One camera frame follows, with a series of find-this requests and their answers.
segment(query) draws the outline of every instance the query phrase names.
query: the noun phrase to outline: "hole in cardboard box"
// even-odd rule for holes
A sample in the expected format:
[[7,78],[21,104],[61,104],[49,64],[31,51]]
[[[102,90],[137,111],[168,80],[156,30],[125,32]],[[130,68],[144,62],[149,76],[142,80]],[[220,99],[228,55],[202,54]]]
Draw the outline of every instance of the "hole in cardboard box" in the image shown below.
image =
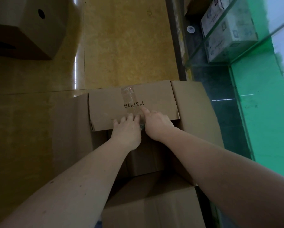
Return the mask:
[[42,18],[42,19],[45,19],[45,13],[44,11],[42,11],[41,9],[38,9],[38,15]]
[[4,42],[0,42],[0,48],[3,48],[3,49],[16,49],[15,46],[10,45],[8,43],[4,43]]

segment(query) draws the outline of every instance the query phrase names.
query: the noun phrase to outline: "printed number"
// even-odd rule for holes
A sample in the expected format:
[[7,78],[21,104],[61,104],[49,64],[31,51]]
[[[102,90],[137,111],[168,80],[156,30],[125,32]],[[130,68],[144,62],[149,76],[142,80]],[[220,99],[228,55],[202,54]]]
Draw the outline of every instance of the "printed number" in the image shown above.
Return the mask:
[[144,102],[137,101],[137,102],[134,102],[133,104],[132,103],[125,103],[124,107],[128,108],[128,107],[135,107],[135,106],[141,106],[141,105],[144,105]]

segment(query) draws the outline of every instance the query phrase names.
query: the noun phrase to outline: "forearm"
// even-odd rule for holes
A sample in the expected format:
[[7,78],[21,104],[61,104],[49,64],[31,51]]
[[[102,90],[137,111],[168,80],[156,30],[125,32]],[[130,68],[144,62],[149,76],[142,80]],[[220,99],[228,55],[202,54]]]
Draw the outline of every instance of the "forearm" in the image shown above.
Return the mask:
[[177,128],[164,133],[161,142],[239,226],[284,227],[284,177]]
[[94,227],[128,153],[110,139],[35,192],[1,227]]

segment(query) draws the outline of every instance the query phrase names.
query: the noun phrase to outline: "tiled floor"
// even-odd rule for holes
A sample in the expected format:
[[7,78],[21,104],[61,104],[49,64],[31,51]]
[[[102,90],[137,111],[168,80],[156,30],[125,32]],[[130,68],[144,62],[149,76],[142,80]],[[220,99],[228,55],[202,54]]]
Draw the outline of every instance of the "tiled floor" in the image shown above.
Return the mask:
[[168,79],[178,71],[165,0],[73,0],[52,61],[0,57],[0,220],[53,177],[56,101]]

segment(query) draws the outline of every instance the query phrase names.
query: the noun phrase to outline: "green wall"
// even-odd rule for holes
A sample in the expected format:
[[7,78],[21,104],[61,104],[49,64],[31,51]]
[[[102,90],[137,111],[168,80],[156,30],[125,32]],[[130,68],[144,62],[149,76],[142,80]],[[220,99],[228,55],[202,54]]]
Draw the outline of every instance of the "green wall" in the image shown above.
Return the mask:
[[[269,34],[265,0],[248,0],[258,37]],[[284,176],[284,77],[271,39],[231,66],[255,161]]]

